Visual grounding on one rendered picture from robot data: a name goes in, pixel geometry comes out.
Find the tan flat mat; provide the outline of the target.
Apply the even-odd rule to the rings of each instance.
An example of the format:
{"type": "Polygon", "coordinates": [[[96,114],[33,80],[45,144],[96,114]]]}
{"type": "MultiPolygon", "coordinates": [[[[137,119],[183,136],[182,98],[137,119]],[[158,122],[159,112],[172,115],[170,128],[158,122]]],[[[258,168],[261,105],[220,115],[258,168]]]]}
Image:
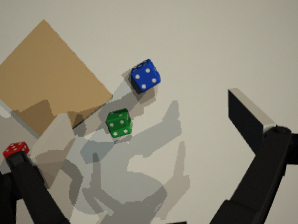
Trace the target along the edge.
{"type": "Polygon", "coordinates": [[[0,65],[0,99],[39,136],[59,113],[73,128],[112,97],[45,19],[0,65]]]}

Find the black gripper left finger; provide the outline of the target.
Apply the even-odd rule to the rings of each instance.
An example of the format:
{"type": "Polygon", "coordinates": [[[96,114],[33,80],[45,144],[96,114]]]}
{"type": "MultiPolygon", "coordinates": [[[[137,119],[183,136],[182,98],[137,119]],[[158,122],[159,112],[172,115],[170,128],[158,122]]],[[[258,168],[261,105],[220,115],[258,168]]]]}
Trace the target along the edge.
{"type": "Polygon", "coordinates": [[[68,114],[61,113],[27,155],[17,151],[6,158],[11,172],[3,175],[0,172],[0,224],[16,224],[16,203],[20,199],[24,200],[34,224],[71,224],[47,189],[51,188],[75,139],[68,114]]]}

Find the blue die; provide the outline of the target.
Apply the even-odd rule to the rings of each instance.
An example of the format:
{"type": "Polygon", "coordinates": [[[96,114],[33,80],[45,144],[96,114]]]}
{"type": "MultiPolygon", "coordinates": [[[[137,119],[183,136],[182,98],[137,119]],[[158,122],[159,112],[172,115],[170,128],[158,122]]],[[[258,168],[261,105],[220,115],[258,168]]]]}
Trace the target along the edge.
{"type": "Polygon", "coordinates": [[[141,92],[161,82],[160,75],[150,59],[132,68],[131,77],[141,92]]]}

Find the green die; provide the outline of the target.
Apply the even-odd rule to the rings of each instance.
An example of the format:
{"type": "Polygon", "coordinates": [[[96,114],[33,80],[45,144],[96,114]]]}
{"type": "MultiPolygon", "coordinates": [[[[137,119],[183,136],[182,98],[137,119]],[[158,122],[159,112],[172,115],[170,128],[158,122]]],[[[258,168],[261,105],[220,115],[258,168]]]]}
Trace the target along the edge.
{"type": "Polygon", "coordinates": [[[128,135],[132,132],[132,121],[126,108],[110,112],[106,124],[113,138],[128,135]]]}

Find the red die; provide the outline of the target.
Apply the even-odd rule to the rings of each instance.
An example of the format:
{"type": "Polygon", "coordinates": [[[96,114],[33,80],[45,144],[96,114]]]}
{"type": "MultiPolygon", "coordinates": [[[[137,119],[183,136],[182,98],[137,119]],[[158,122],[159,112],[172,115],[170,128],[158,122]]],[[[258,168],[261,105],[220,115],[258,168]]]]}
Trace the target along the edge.
{"type": "Polygon", "coordinates": [[[27,154],[29,149],[25,142],[10,144],[10,146],[3,152],[3,156],[6,159],[10,154],[17,151],[25,151],[27,154]]]}

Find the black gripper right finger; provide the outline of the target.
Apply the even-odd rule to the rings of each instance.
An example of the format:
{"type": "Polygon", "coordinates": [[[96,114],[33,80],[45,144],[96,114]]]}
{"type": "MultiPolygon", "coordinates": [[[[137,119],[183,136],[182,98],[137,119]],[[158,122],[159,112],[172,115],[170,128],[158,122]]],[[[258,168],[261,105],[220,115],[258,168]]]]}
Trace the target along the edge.
{"type": "Polygon", "coordinates": [[[228,117],[255,157],[209,224],[264,224],[287,164],[298,165],[298,133],[277,126],[238,88],[228,89],[228,117]]]}

